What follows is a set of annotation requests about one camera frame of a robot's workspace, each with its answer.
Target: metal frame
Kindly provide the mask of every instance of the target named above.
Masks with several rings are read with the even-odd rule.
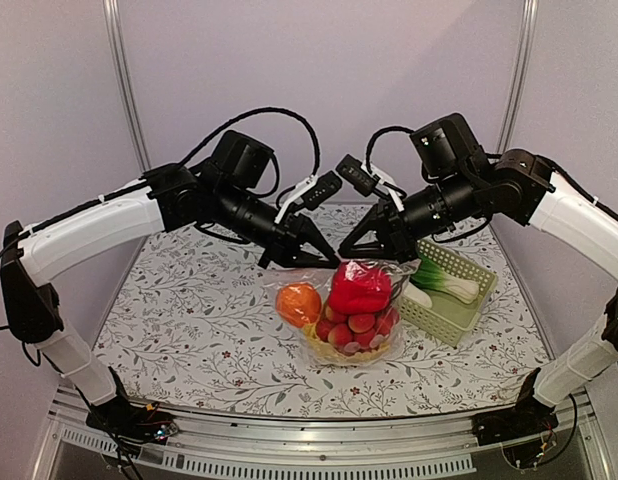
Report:
[[[575,397],[581,436],[590,444],[587,453],[592,472],[597,479],[612,479],[589,397],[584,390]],[[471,416],[475,411],[391,419],[307,420],[168,405],[162,408],[175,416],[181,433],[165,447],[143,447],[138,463],[205,478],[232,478],[228,469],[252,468],[259,472],[259,478],[290,479],[293,472],[304,472],[305,477],[298,474],[298,478],[309,478],[307,472],[315,472],[314,478],[325,480],[334,478],[332,472],[336,472],[335,477],[341,472],[344,479],[350,476],[345,472],[355,469],[382,471],[384,476],[378,473],[377,478],[393,480],[405,478],[405,469],[423,471],[428,465],[437,465],[444,470],[448,468],[445,465],[456,461],[462,466],[458,473],[470,473],[472,454],[501,448],[498,444],[478,446],[471,434]],[[60,442],[113,455],[108,437],[85,426],[87,413],[75,390],[60,387],[49,411],[49,431],[40,458],[53,458]],[[557,415],[558,431],[564,435],[573,423],[571,403],[559,405]],[[210,474],[208,469],[203,470],[205,465],[219,468]],[[226,470],[221,474],[222,465]],[[47,460],[33,478],[47,480],[51,472]],[[434,472],[426,473],[411,478],[436,478]],[[443,478],[453,473],[447,470],[438,474]]]
[[[498,146],[496,151],[503,153],[509,147],[513,129],[516,123],[516,117],[520,108],[520,100],[527,75],[527,67],[529,66],[529,58],[531,57],[531,47],[533,45],[533,35],[536,29],[536,16],[538,13],[538,0],[525,0],[524,9],[522,12],[522,26],[520,28],[520,39],[518,40],[518,53],[516,55],[516,63],[514,66],[513,79],[511,81],[511,89],[509,91],[509,100],[507,101],[507,109],[505,118],[502,122],[500,136],[498,138]]]
[[[139,167],[146,171],[151,168],[151,163],[132,91],[118,3],[117,0],[103,1],[122,104]],[[499,152],[507,148],[513,133],[531,53],[537,6],[537,0],[525,0],[511,90],[498,141]],[[524,283],[519,284],[528,300]],[[532,304],[528,304],[534,313]],[[596,478],[611,479],[613,472],[608,453],[589,397],[582,390],[576,399],[580,432],[592,473]],[[441,458],[465,458],[485,448],[499,448],[478,446],[471,434],[471,416],[475,411],[406,418],[316,421],[163,407],[175,415],[182,433],[165,447],[145,446],[138,461],[158,468],[166,465],[183,473],[191,473],[188,465],[195,464],[200,468],[201,462],[205,461],[232,465],[232,468],[241,464],[258,465],[261,469],[268,469],[270,474],[274,473],[275,478],[278,478],[275,472],[280,472],[281,468],[286,471],[306,468],[333,472],[334,469],[346,470],[348,465],[366,465],[371,469],[380,466],[384,471],[395,467],[404,472],[400,470],[404,465],[431,463]],[[570,404],[559,406],[560,429],[571,428],[572,412]],[[75,390],[67,386],[58,389],[45,426],[43,446],[35,463],[34,479],[50,478],[61,442],[67,441],[66,432],[83,431],[89,437],[85,440],[87,447],[107,449],[107,437],[85,426],[87,413]]]
[[[136,100],[131,87],[131,75],[127,65],[127,56],[122,39],[122,27],[120,25],[120,14],[118,12],[118,0],[104,0],[105,21],[107,23],[107,33],[109,34],[109,45],[113,56],[113,64],[120,88],[122,106],[127,117],[127,125],[131,134],[131,141],[136,152],[136,160],[141,172],[151,170],[151,161],[147,153],[147,146],[142,134],[140,117]]]

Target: floral tablecloth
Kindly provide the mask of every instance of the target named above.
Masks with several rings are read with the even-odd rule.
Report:
[[[337,246],[368,208],[333,205],[312,216]],[[185,228],[148,239],[94,350],[129,394],[204,409],[366,417],[510,403],[547,353],[491,231],[450,246],[499,276],[457,349],[407,324],[400,349],[370,367],[307,366],[264,291],[261,249]]]

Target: green plastic basket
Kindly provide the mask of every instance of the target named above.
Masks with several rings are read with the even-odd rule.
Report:
[[[418,242],[420,255],[429,258],[447,273],[474,280],[480,293],[467,305],[446,293],[424,290],[431,297],[433,306],[425,308],[405,296],[400,297],[400,316],[442,342],[457,347],[466,332],[470,332],[480,319],[481,312],[496,288],[498,276],[489,270],[462,258],[460,255],[427,240]]]

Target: wicker basket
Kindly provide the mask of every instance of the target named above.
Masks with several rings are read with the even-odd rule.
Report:
[[[389,337],[377,349],[369,352],[356,352],[353,355],[344,355],[333,348],[330,344],[323,342],[316,335],[316,324],[305,325],[302,327],[302,333],[305,334],[307,343],[311,347],[318,364],[327,365],[365,365],[376,361],[383,356],[392,342],[393,337]]]
[[[447,273],[474,280],[480,285],[478,298],[469,305],[451,295],[433,290],[425,290],[433,302],[431,308],[425,308],[405,296],[400,297],[399,311],[403,319],[442,342],[457,347],[462,336],[476,326],[484,305],[496,288],[498,276],[435,243],[420,240],[418,247],[420,255],[434,261]]]

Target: fake vegetable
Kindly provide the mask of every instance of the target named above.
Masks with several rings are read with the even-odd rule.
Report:
[[[418,288],[447,293],[466,304],[472,303],[480,293],[478,283],[455,277],[426,257],[422,258],[418,271],[410,281]]]
[[[412,283],[407,284],[404,292],[402,294],[407,297],[409,300],[412,300],[419,305],[422,305],[425,308],[433,307],[433,302],[431,301],[431,297],[427,295],[426,292],[423,292],[418,287],[413,285]]]
[[[291,283],[278,292],[276,310],[294,327],[315,323],[320,317],[320,294],[308,283]]]
[[[380,268],[343,262],[331,281],[330,309],[342,315],[377,313],[391,300],[391,278]],[[339,323],[333,316],[330,321]]]

